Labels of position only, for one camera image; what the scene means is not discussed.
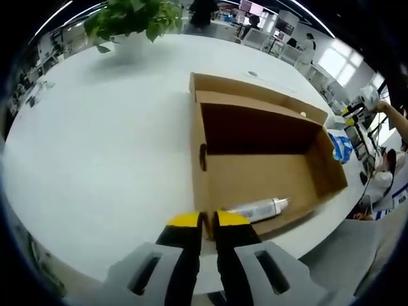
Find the person's arm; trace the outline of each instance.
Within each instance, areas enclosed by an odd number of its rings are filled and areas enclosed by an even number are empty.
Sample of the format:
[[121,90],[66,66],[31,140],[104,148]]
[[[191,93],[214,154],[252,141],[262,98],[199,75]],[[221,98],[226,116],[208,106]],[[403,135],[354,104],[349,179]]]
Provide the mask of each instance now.
[[393,125],[398,133],[400,133],[402,139],[408,143],[408,120],[387,102],[381,101],[377,105],[377,111],[385,113],[386,116],[392,120]]

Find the desk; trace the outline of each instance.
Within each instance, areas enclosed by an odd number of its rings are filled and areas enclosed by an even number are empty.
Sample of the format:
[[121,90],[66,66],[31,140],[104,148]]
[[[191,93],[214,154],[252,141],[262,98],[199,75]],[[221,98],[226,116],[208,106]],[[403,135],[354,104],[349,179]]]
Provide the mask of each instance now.
[[[268,87],[332,114],[294,67],[258,50],[176,34],[149,48],[137,66],[117,66],[94,47],[54,66],[44,79],[55,86],[22,107],[4,147],[4,188],[18,218],[53,256],[99,281],[194,209],[190,72]],[[272,241],[296,258],[323,241],[361,196],[360,168],[352,154],[349,187]],[[216,259],[205,242],[195,293],[222,289]]]

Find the black cable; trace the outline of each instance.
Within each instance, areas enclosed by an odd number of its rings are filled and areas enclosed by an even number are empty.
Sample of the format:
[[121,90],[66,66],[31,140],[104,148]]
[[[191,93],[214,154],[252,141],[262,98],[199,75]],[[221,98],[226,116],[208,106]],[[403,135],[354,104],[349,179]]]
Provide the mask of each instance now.
[[[379,125],[379,124],[380,124],[380,116],[378,116],[378,125]],[[368,180],[367,180],[367,183],[366,183],[366,185],[365,185],[363,194],[360,196],[360,198],[359,198],[358,201],[357,201],[357,205],[358,205],[359,202],[363,199],[363,197],[364,197],[364,195],[365,195],[365,193],[366,193],[366,191],[367,191],[368,185],[370,184],[371,178],[372,178],[372,176],[373,176],[373,174],[374,174],[374,171],[375,171],[375,156],[376,156],[377,154],[374,153],[374,156],[371,156],[371,155],[370,155],[370,151],[369,151],[369,149],[368,149],[368,147],[367,147],[367,144],[365,143],[365,139],[364,139],[363,134],[362,134],[362,132],[361,132],[361,130],[360,130],[360,127],[359,127],[358,125],[356,125],[356,130],[357,130],[358,136],[360,136],[360,138],[363,140],[362,142],[363,142],[363,144],[364,144],[364,146],[365,146],[365,149],[366,149],[366,151],[367,151],[367,154],[368,154],[370,157],[373,157],[373,158],[374,158],[374,164],[373,164],[373,167],[372,167],[370,176],[369,176],[369,178],[368,178]],[[375,151],[377,151],[379,139],[380,139],[380,132],[378,131],[377,144],[376,144],[376,146],[374,147],[374,150],[375,150]]]

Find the person's hand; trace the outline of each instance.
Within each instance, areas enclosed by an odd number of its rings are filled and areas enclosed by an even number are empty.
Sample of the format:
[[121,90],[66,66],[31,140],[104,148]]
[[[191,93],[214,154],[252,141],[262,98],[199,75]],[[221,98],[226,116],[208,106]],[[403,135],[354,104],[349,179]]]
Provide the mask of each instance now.
[[374,111],[376,113],[383,113],[385,111],[385,109],[388,107],[388,103],[380,100],[380,102],[377,104],[377,106],[374,108]]

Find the chair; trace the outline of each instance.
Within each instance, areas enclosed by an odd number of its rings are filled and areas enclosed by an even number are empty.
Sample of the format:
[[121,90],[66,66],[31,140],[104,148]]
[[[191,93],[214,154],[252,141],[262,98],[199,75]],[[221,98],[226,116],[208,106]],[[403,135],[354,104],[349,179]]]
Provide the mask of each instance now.
[[295,65],[298,58],[302,55],[302,52],[288,44],[283,47],[282,52],[279,54],[278,58],[292,66]]
[[236,27],[229,24],[218,24],[217,30],[215,32],[215,38],[226,41],[234,41],[235,33],[237,32]]
[[241,45],[262,50],[264,44],[269,39],[269,35],[269,33],[257,29],[249,29],[248,34],[246,34],[244,38],[240,39],[236,37],[236,39],[241,42]]

